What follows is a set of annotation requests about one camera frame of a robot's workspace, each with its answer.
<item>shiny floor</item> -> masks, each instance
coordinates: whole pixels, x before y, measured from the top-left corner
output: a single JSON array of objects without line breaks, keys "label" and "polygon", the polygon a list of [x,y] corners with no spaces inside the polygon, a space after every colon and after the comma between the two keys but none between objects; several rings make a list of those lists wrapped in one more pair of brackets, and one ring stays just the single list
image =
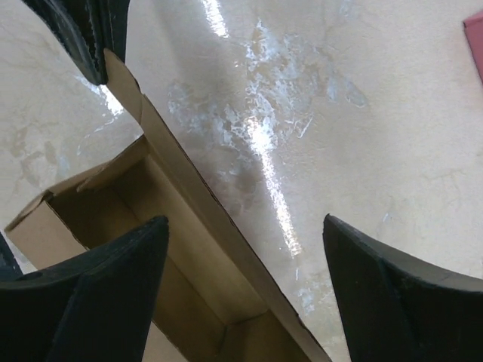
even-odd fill
[{"label": "shiny floor", "polygon": [[[128,67],[334,362],[325,214],[483,275],[483,88],[461,24],[482,6],[131,0]],[[20,0],[0,19],[5,225],[141,131]]]}]

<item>open cardboard box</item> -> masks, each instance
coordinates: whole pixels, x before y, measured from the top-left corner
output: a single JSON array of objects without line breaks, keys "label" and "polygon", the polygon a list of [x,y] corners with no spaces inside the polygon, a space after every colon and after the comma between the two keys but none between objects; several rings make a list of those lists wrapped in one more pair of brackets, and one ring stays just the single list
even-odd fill
[{"label": "open cardboard box", "polygon": [[143,360],[329,361],[125,64],[106,51],[106,65],[144,136],[43,193],[7,227],[10,239],[45,268],[165,215],[170,246]]}]

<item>cardboard flap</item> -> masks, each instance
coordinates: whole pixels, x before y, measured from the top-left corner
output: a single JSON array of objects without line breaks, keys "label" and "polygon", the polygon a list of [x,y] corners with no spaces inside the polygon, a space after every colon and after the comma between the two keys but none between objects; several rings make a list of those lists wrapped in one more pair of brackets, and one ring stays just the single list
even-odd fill
[{"label": "cardboard flap", "polygon": [[39,196],[34,198],[32,201],[30,201],[27,206],[25,206],[17,216],[5,227],[6,232],[10,232],[13,230],[18,224],[22,222],[28,215],[30,215],[33,211],[37,209],[37,207],[42,204],[44,201],[49,201],[51,200],[54,196],[61,194],[62,192],[71,189],[72,187],[78,185],[81,183],[89,174],[91,173],[96,173],[98,170],[100,170],[103,167],[103,165],[99,165],[97,167],[91,168],[90,170],[87,170],[83,173],[79,173],[69,179],[66,179],[65,181],[62,181],[61,183],[58,183],[49,189],[43,191]]},{"label": "cardboard flap", "polygon": [[143,95],[136,78],[129,72],[127,66],[109,49],[104,49],[106,58],[107,87],[122,104],[122,106],[141,124]]},{"label": "cardboard flap", "polygon": [[113,179],[118,178],[124,172],[133,167],[148,154],[146,138],[141,136],[129,145],[116,158],[103,166],[97,173],[87,178],[78,188],[78,192],[84,190],[97,190],[103,188]]}]

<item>red object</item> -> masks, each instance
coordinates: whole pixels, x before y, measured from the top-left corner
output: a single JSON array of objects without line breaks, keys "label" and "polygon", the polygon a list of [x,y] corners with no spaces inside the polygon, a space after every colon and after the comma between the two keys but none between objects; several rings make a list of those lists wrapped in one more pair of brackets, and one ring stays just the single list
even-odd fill
[{"label": "red object", "polygon": [[463,24],[476,69],[483,81],[483,11],[464,20]]}]

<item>white marble floor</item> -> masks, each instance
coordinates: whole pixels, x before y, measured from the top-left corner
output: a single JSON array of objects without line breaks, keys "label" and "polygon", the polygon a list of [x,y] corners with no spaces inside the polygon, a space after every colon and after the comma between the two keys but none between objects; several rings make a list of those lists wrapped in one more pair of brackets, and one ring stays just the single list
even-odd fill
[{"label": "white marble floor", "polygon": [[[481,7],[131,0],[128,67],[334,362],[325,214],[483,275],[483,88],[461,23]],[[141,131],[20,0],[0,19],[5,225]]]}]

